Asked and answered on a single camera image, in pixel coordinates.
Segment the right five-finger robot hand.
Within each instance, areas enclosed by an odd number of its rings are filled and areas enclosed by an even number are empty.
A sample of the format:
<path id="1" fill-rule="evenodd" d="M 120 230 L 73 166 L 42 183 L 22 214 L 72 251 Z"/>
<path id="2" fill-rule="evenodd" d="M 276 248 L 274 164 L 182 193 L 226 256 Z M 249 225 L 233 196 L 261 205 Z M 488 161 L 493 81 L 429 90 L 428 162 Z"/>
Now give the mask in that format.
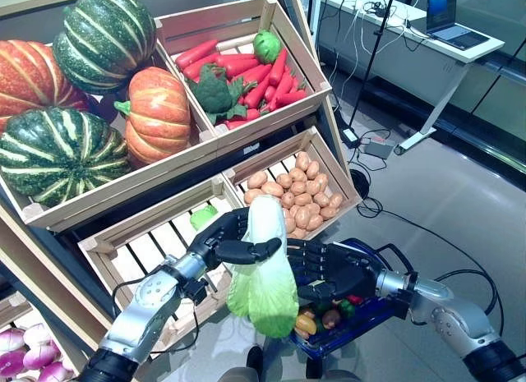
<path id="1" fill-rule="evenodd" d="M 289 238 L 287 257 L 298 296 L 309 301 L 340 300 L 348 295 L 371 297 L 384 269 L 373 256 L 339 243 Z"/>

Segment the left five-finger robot hand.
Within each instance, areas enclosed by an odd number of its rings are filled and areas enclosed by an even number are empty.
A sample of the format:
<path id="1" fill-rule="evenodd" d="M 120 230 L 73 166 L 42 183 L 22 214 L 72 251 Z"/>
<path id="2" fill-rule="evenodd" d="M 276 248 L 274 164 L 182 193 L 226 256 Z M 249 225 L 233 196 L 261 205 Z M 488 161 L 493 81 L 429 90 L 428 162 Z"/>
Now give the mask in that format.
<path id="1" fill-rule="evenodd" d="M 221 262 L 235 265 L 253 265 L 269 259 L 284 244 L 278 237 L 263 242 L 242 240 L 247 230 L 249 208 L 229 211 L 198 233 L 188 248 L 198 255 L 208 270 Z"/>

